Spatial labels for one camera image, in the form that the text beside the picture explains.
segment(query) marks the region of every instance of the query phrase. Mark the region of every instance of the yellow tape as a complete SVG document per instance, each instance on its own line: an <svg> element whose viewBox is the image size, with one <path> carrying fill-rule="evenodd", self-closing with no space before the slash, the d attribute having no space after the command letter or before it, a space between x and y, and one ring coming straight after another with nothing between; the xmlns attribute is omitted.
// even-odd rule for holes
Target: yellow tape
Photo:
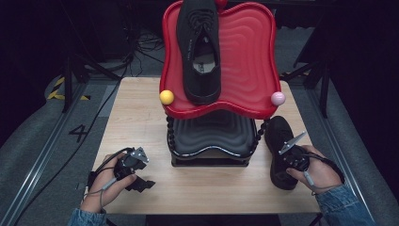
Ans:
<svg viewBox="0 0 399 226"><path fill-rule="evenodd" d="M59 88L64 83L64 81L65 81L65 77L63 75L61 75L61 77L59 77L58 80L56 81L56 84L54 85L53 90L50 92L49 96L47 97L48 100L50 100L50 99L65 100L65 95L57 94ZM83 95L80 98L80 100L82 100L82 101L89 101L90 99L91 99L91 96L89 96L89 95Z"/></svg>

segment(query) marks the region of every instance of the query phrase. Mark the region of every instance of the yellow ball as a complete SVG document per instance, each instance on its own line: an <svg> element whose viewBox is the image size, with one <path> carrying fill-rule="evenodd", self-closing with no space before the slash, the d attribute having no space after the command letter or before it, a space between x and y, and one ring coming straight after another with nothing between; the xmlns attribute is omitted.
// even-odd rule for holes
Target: yellow ball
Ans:
<svg viewBox="0 0 399 226"><path fill-rule="evenodd" d="M159 93L159 99L161 100L161 103L163 105L170 105L174 100L173 92L165 89L161 93Z"/></svg>

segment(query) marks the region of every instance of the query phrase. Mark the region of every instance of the hand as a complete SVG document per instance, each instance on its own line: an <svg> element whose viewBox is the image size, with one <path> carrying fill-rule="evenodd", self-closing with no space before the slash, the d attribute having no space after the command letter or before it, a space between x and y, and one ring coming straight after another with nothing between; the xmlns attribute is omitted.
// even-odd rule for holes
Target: hand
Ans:
<svg viewBox="0 0 399 226"><path fill-rule="evenodd" d="M324 157L323 154L320 153L313 146L304 145L302 146L302 148L310 153L317 153L318 155ZM343 184L341 182L340 176L329 165L312 157L310 158L310 161L311 162L309 164L308 173L314 181L314 186L309 185L303 174L303 171L289 168L287 169L287 173L296 178L298 181L305 184L305 186L314 191L314 193L316 194L324 193L335 186L340 186Z"/></svg>
<svg viewBox="0 0 399 226"><path fill-rule="evenodd" d="M91 186L90 192L96 192L102 189L102 187L111 181L114 176L114 167L118 162L118 159L122 158L125 155L125 153L120 153L117 155L117 157L114 157L111 159L105 166L105 168L111 168L111 169L105 169L102 172L97 175L96 180L94 181L93 185ZM105 157L105 160L108 159L111 155L107 155ZM129 186L132 182L135 181L137 176L135 174L129 175L125 178L123 178L120 181L117 181L115 184L113 184L111 187L109 187L107 190L103 191L103 194L101 192L97 192L94 194L88 194L86 198L83 200L80 209L83 211L91 212L91 213L100 213L101 209L111 203L113 200L115 200L120 192L127 186Z"/></svg>

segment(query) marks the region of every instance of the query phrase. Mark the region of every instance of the pink ball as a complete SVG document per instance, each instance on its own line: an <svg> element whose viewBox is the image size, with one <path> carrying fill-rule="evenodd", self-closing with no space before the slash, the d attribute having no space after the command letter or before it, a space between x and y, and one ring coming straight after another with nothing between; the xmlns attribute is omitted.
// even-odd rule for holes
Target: pink ball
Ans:
<svg viewBox="0 0 399 226"><path fill-rule="evenodd" d="M272 95L273 105L282 105L285 102L285 95L282 92L275 92Z"/></svg>

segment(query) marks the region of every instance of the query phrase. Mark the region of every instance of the black base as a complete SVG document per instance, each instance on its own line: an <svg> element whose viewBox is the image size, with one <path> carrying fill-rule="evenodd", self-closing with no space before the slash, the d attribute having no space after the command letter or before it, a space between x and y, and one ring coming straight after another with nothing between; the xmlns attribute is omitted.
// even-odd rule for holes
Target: black base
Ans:
<svg viewBox="0 0 399 226"><path fill-rule="evenodd" d="M246 167L258 144L255 121L226 110L168 122L174 167Z"/></svg>

